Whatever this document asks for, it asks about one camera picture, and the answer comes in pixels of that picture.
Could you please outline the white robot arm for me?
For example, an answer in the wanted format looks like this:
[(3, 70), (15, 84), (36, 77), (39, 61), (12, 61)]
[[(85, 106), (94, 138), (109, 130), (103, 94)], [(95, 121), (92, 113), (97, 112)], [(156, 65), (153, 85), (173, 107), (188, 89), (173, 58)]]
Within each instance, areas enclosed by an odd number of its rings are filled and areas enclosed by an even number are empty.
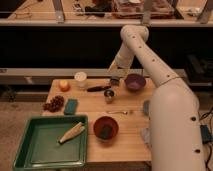
[(156, 86), (149, 103), (152, 171), (205, 171), (197, 97), (148, 47), (147, 27), (125, 25), (120, 36), (109, 71), (126, 77), (137, 59)]

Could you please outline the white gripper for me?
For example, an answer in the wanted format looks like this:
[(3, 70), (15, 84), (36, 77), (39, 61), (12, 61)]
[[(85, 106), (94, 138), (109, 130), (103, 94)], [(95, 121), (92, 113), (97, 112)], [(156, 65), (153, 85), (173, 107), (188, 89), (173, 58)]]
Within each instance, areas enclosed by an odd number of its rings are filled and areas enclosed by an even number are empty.
[(126, 78), (128, 75), (128, 69), (130, 68), (130, 64), (131, 64), (130, 58), (117, 55), (114, 61), (110, 64), (108, 68), (108, 73), (113, 74), (117, 71), (118, 68), (121, 68), (119, 70), (119, 76), (121, 78)]

